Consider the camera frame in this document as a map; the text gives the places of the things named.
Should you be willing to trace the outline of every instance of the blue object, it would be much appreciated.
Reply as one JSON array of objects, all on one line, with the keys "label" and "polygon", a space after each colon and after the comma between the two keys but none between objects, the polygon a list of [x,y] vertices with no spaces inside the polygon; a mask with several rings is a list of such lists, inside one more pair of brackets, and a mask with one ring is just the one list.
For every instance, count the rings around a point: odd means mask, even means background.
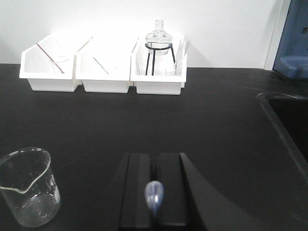
[{"label": "blue object", "polygon": [[288,78],[308,78],[308,0],[291,0],[273,69]]},{"label": "blue object", "polygon": [[149,182],[144,190],[144,197],[149,210],[154,218],[156,218],[158,209],[164,198],[164,187],[159,181]]}]

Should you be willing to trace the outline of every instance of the glass beaker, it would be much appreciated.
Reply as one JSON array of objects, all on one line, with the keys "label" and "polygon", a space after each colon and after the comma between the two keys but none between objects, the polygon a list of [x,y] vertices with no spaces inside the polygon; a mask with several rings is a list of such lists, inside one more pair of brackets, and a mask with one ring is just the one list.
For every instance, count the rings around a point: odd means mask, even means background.
[{"label": "glass beaker", "polygon": [[61,204],[51,158],[40,148],[24,148],[0,159],[0,192],[19,224],[38,227],[50,221]]},{"label": "glass beaker", "polygon": [[68,69],[67,65],[69,65],[69,57],[68,56],[58,56],[53,60],[49,60],[52,66],[52,70],[54,73],[65,73],[65,70]]}]

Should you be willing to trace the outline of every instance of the sink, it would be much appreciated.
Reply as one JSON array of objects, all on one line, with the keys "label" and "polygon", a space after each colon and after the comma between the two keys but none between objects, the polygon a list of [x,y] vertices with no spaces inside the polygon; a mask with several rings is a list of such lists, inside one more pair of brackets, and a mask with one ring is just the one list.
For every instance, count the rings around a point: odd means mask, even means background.
[{"label": "sink", "polygon": [[258,99],[308,180],[308,97],[270,92],[259,94]]}]

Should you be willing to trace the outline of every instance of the ring stand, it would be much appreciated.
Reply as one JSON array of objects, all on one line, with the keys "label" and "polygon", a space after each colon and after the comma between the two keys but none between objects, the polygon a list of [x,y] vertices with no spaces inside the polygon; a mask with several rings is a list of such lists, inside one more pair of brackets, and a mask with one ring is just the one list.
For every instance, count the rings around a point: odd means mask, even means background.
[{"label": "ring stand", "polygon": [[[153,50],[152,76],[154,75],[154,65],[155,65],[155,53],[156,53],[156,51],[163,51],[163,50],[171,49],[172,58],[173,58],[173,63],[175,63],[175,57],[174,57],[174,52],[173,52],[172,43],[170,43],[169,46],[163,47],[163,48],[153,48],[153,47],[148,46],[148,44],[146,43],[146,44],[145,44],[145,47],[148,48],[148,49],[150,49],[150,50]],[[148,74],[149,60],[150,60],[150,51],[149,51],[149,54],[148,54],[148,60],[147,60],[147,62],[146,62],[145,75]]]}]

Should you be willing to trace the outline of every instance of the glass flask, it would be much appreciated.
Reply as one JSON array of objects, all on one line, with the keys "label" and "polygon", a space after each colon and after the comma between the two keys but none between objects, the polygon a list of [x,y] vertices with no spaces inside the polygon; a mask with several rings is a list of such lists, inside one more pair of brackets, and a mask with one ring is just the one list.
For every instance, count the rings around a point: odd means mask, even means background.
[{"label": "glass flask", "polygon": [[[146,44],[152,48],[166,48],[172,44],[172,36],[164,31],[164,21],[156,20],[155,30],[149,33],[145,37]],[[167,54],[169,49],[156,51],[156,55]]]},{"label": "glass flask", "polygon": [[50,221],[61,204],[51,158],[40,148],[24,148],[0,160],[0,192],[19,224],[38,227]]}]

